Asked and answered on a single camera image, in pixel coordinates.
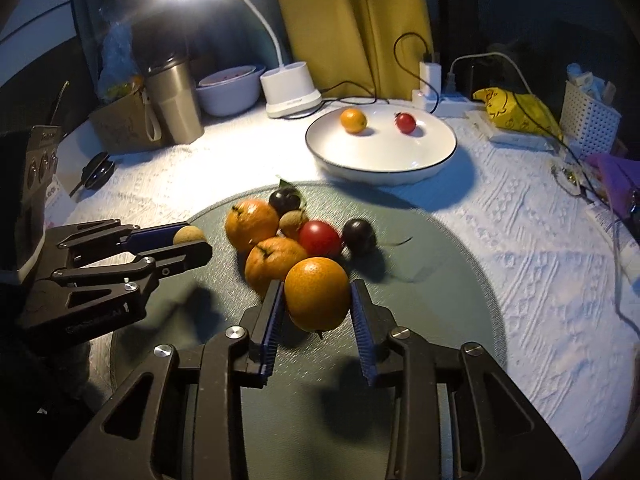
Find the green-brown longan front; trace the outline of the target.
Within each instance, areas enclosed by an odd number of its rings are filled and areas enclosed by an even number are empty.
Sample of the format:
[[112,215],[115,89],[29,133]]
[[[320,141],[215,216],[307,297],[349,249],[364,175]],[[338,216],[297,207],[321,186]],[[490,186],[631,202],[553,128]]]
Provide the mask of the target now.
[[182,226],[175,232],[174,237],[172,238],[172,244],[179,245],[184,243],[191,242],[199,242],[200,240],[206,240],[206,235],[204,232],[198,228],[197,226],[191,226],[187,224],[186,226]]

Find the orange mandarin without stem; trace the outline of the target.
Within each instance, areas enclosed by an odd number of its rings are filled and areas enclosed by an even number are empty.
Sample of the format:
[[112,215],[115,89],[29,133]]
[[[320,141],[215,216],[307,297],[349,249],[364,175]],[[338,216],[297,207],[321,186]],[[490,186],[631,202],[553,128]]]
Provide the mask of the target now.
[[229,243],[245,254],[254,245],[274,237],[279,229],[279,216],[273,206],[258,198],[247,198],[231,206],[224,222]]

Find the orange mandarin with stem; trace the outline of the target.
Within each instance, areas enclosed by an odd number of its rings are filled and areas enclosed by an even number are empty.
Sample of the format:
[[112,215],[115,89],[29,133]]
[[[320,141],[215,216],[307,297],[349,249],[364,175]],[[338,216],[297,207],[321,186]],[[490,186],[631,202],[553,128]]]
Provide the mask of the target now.
[[273,280],[283,281],[288,271],[308,257],[306,249],[292,238],[274,236],[259,242],[247,256],[244,278],[264,298]]

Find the oval orange kumquat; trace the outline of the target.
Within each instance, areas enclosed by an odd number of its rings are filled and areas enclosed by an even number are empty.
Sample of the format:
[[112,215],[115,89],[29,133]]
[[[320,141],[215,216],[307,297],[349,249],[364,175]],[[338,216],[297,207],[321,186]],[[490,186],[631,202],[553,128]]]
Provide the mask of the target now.
[[324,257],[296,263],[285,278],[284,293],[288,316],[308,333],[335,330],[343,323],[352,303],[345,270]]

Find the dark purple cherry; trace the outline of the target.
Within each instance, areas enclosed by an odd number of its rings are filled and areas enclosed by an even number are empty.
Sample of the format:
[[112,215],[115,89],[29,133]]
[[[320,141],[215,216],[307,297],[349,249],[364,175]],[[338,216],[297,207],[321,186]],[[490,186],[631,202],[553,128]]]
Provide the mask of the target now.
[[281,179],[278,187],[270,194],[268,203],[282,217],[287,212],[299,210],[303,206],[303,197],[292,183]]

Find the brown longan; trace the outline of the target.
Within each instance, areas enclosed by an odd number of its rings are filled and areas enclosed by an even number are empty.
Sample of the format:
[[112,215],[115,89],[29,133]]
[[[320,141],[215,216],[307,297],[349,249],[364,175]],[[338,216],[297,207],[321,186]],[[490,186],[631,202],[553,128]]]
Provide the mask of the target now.
[[286,212],[279,221],[279,230],[282,235],[291,240],[299,240],[299,233],[309,221],[306,211],[294,209]]

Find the large red tomato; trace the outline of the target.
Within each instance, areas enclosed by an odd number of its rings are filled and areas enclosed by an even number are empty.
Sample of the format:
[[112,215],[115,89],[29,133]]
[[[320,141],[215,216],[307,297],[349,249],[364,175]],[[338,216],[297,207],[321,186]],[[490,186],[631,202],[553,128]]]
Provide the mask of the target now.
[[320,220],[306,222],[299,230],[298,242],[309,257],[337,258],[343,250],[341,235]]

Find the round orange kumquat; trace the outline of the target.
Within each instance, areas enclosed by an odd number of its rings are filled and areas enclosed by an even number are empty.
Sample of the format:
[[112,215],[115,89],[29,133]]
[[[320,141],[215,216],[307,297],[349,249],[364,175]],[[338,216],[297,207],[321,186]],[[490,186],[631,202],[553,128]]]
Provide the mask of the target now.
[[345,108],[340,115],[340,123],[349,134],[359,134],[367,129],[368,120],[359,108]]

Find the small red cherry tomato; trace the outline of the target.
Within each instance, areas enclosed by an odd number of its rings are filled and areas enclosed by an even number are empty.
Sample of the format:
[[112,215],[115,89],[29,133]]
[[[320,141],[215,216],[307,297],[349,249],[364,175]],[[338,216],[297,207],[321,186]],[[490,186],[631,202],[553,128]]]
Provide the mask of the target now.
[[395,114],[395,125],[403,134],[411,134],[416,130],[416,120],[412,115],[406,112]]

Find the steel tumbler cup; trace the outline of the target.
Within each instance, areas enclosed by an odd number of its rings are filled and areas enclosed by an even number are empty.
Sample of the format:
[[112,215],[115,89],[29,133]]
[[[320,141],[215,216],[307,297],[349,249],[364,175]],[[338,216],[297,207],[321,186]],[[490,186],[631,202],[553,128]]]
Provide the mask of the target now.
[[189,60],[172,56],[163,64],[150,67],[145,88],[160,122],[172,144],[191,144],[204,133],[201,113]]

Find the lavender bowl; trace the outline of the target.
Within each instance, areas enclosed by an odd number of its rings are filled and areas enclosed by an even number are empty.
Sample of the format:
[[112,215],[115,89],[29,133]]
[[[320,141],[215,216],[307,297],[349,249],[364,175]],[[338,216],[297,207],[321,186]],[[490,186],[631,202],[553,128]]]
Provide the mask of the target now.
[[265,70],[263,65],[241,65],[206,76],[196,86],[198,104],[214,117],[244,113],[262,93],[259,78]]

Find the purple cloth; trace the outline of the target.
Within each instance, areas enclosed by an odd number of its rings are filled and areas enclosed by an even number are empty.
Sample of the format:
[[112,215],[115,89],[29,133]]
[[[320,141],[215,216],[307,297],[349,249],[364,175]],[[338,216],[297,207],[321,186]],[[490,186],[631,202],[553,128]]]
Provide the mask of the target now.
[[631,194],[640,184],[640,162],[604,153],[591,154],[586,162],[597,170],[616,214],[629,219]]

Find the yellow duck bag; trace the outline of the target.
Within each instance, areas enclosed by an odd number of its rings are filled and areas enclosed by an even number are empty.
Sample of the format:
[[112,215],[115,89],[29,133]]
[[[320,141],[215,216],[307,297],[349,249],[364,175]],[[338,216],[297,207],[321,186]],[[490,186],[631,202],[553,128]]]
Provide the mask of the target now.
[[490,121],[500,129],[563,139],[562,130],[547,105],[533,94],[490,87],[475,91],[473,99],[485,105]]

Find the yellow curtain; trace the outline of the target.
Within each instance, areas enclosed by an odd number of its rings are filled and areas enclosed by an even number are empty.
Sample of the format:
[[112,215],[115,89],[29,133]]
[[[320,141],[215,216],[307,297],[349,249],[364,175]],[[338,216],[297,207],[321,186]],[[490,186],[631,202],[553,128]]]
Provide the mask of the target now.
[[426,0],[278,0],[294,58],[331,98],[408,100],[433,49]]

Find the white charger plug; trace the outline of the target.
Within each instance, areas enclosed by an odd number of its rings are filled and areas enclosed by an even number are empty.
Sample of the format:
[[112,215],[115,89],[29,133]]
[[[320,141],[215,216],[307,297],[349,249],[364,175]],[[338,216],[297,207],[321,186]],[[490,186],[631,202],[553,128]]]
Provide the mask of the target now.
[[419,64],[420,90],[428,100],[435,101],[442,90],[442,66],[434,62]]

